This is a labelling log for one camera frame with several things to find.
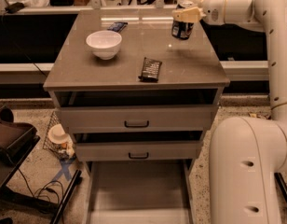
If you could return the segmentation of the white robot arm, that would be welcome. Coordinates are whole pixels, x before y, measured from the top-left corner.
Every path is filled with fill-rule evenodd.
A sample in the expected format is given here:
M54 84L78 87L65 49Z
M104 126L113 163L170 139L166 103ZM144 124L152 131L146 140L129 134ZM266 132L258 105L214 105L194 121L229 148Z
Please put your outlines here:
M172 16L265 33L271 117L225 119L213 132L211 224L281 224L275 174L287 171L287 0L190 0Z

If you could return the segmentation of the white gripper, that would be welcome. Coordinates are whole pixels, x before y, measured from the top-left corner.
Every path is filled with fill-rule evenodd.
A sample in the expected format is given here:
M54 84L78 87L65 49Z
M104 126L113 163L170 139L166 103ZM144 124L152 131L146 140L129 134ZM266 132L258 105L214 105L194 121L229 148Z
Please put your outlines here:
M209 25L223 25L225 23L226 0L189 1L192 7L173 10L172 17L176 21L196 23L203 19Z

